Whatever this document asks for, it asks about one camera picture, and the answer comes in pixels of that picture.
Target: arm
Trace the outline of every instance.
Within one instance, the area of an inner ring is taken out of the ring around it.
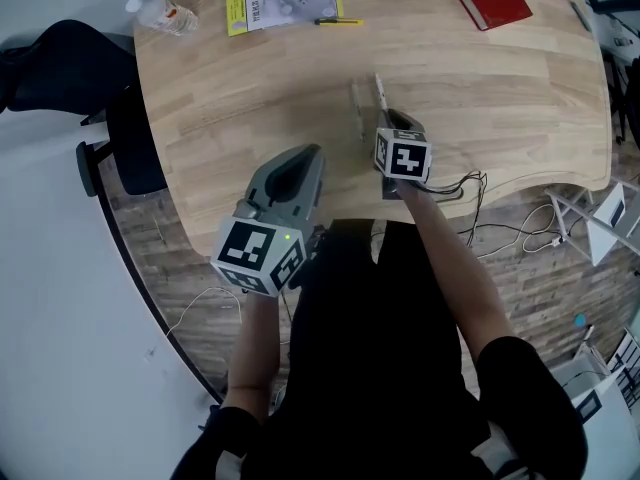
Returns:
[[[404,182],[398,184],[398,193],[413,216],[440,290],[475,362],[489,342],[514,335],[498,290],[429,194]]]
[[[280,367],[278,299],[249,293],[229,366],[223,407],[239,407],[263,423]]]

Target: plastic bottle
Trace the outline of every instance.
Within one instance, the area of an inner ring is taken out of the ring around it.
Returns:
[[[183,36],[198,28],[198,17],[189,9],[167,0],[129,0],[126,9],[136,13],[138,23],[144,27]]]

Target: yellow pen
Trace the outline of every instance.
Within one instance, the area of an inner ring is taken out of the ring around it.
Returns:
[[[319,18],[314,23],[316,25],[359,26],[364,25],[364,20],[347,20],[344,18]]]

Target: black shirt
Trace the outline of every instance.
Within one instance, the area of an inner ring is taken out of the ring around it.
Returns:
[[[336,234],[321,250],[296,310],[281,406],[263,426],[221,409],[174,479],[214,478],[222,450],[246,454],[243,480],[493,478],[471,454],[488,421],[532,471],[580,478],[582,425],[531,345],[489,343],[476,365],[480,400],[466,390],[457,328],[415,227],[389,223],[377,265]]]

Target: black and white marker cube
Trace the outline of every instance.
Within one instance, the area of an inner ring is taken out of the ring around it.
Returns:
[[[378,128],[375,165],[389,178],[426,181],[431,144],[423,132]]]
[[[226,217],[211,264],[229,283],[277,297],[306,257],[301,231]]]

